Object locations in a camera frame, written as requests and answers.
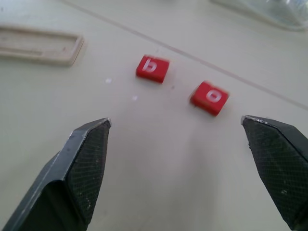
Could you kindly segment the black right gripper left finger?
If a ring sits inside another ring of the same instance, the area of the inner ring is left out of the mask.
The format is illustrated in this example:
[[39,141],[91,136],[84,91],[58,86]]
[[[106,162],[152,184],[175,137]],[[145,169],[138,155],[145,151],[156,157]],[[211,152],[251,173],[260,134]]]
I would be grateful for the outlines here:
[[84,124],[42,168],[2,231],[87,231],[103,181],[109,118]]

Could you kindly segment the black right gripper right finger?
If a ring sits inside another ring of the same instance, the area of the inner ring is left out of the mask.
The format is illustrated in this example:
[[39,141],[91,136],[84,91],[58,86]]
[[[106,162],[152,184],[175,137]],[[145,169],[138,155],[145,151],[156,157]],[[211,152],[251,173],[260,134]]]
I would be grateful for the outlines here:
[[308,231],[308,138],[268,118],[241,118],[258,174],[292,231]]

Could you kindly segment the red letter tile o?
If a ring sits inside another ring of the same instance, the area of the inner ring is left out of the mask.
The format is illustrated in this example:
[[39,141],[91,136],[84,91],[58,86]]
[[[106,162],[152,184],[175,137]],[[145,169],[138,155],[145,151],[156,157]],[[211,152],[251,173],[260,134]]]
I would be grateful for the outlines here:
[[211,83],[202,82],[192,93],[190,103],[212,116],[217,116],[229,98],[229,93]]

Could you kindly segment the red letter tile b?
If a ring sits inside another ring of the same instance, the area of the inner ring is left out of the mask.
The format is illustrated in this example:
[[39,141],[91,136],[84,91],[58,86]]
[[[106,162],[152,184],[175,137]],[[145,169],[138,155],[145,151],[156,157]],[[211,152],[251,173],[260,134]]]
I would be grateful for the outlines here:
[[144,55],[136,68],[136,76],[161,84],[166,77],[169,64],[169,60]]

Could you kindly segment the beige wooden tile rack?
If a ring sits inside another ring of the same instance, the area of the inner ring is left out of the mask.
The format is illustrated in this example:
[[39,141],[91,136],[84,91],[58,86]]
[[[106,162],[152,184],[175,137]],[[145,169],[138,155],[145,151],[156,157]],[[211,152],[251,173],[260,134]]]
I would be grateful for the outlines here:
[[83,43],[77,34],[0,24],[0,58],[71,66]]

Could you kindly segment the clear plastic bag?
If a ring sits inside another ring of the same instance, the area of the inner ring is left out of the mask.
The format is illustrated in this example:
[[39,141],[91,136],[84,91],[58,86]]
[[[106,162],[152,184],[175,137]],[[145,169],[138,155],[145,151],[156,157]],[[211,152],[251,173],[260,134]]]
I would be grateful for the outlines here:
[[308,30],[308,0],[211,0],[288,30]]

